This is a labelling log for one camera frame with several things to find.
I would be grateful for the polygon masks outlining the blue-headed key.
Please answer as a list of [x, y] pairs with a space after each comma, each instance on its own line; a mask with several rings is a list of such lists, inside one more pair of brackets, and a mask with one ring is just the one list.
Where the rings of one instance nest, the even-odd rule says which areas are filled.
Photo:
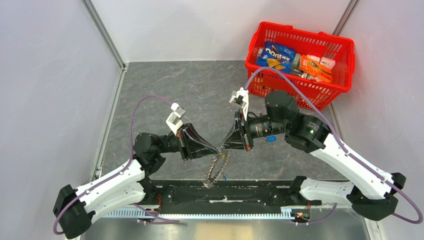
[[277, 138], [275, 136], [267, 136], [264, 139], [261, 140], [261, 142], [264, 143], [270, 143], [270, 142], [274, 142]]

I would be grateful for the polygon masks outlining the round keyring disc with keys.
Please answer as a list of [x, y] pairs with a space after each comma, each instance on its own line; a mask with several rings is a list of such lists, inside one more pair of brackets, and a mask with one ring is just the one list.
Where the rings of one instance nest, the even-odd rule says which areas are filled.
[[215, 184], [224, 176], [226, 166], [229, 163], [229, 156], [230, 151], [223, 150], [211, 159], [202, 182], [207, 189], [214, 187]]

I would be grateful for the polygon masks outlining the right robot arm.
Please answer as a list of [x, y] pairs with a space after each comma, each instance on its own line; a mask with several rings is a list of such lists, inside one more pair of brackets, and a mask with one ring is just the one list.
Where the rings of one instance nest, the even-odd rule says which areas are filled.
[[250, 151], [255, 139], [283, 134], [291, 147], [324, 161], [346, 178], [345, 182], [336, 182], [297, 176], [288, 189], [291, 205], [347, 205], [373, 221], [395, 212], [399, 202], [395, 195], [406, 177], [380, 170], [361, 156], [353, 157], [353, 150], [332, 133], [328, 124], [300, 112], [294, 97], [281, 90], [269, 93], [264, 100], [265, 115], [248, 111], [249, 94], [243, 88], [233, 91], [229, 102], [240, 110], [234, 114], [234, 125], [222, 144], [224, 150]]

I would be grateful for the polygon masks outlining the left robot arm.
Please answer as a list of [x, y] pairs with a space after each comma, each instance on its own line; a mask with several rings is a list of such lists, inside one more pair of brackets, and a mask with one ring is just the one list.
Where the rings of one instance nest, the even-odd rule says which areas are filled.
[[138, 134], [129, 159], [118, 168], [84, 185], [68, 184], [59, 190], [53, 207], [53, 233], [74, 239], [121, 207], [139, 202], [152, 204], [157, 189], [149, 177], [165, 163], [164, 153], [180, 153], [186, 161], [216, 155], [219, 149], [201, 137], [192, 123], [166, 135]]

